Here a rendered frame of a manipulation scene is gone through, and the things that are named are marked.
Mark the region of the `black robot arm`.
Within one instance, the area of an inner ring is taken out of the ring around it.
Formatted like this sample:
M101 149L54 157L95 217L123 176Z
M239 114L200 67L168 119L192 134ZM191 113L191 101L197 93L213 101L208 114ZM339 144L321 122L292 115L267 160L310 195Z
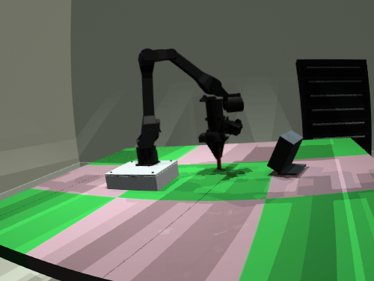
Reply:
M203 95L200 100L200 102L206 102L207 114L223 114L223 109L227 113L244 110L241 93L228 94L221 87L221 82L218 79L199 70L175 49L143 49L139 54L138 62L142 74L144 111L141 134L137 139L138 147L136 147L138 164L135 166L152 166L160 163L156 146L153 145L154 141L159 137L159 132L161 132L159 128L160 120L156 119L153 102L153 69L155 62L159 61L171 61L187 75L190 75L199 84L204 93L214 95ZM223 97L223 99L216 99L215 96ZM225 130L233 135L238 135L243 128L242 126L241 120L230 121L229 117L227 117L227 119L223 118L221 120L220 129L222 132Z

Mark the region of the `grey sloped panel with hole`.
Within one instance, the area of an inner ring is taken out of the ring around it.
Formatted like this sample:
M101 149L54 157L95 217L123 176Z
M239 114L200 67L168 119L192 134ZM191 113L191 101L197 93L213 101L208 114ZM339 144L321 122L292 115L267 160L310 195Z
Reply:
M279 137L272 156L267 164L268 167L278 172L278 175L297 175L306 164L292 164L303 137L293 130Z

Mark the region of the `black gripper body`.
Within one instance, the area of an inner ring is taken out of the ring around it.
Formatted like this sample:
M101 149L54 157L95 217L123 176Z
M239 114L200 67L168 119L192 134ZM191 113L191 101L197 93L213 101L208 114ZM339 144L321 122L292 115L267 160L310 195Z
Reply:
M217 142L220 141L221 138L225 137L225 134L231 135L231 133L221 131L221 120L223 120L225 116L223 114L207 114L205 118L208 121L208 129L206 132L200 134L199 136L199 143L206 143L206 142Z

